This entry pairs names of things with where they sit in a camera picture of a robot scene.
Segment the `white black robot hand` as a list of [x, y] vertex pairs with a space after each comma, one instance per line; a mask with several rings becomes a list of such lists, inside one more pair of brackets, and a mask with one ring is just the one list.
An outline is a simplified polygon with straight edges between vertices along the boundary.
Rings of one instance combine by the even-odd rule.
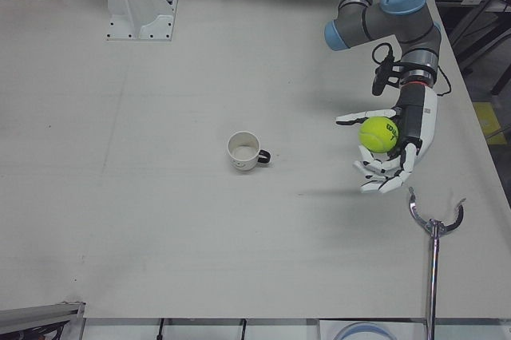
[[354, 166], [364, 175], [362, 193], [381, 194], [400, 188], [412, 175], [415, 165], [426, 154], [433, 142], [438, 108], [438, 95], [432, 88], [411, 82], [400, 89], [396, 104], [390, 109], [350, 113], [337, 117], [338, 125], [355, 125], [371, 117], [387, 117], [398, 130], [398, 142], [387, 160], [376, 158], [363, 146], [361, 159]]

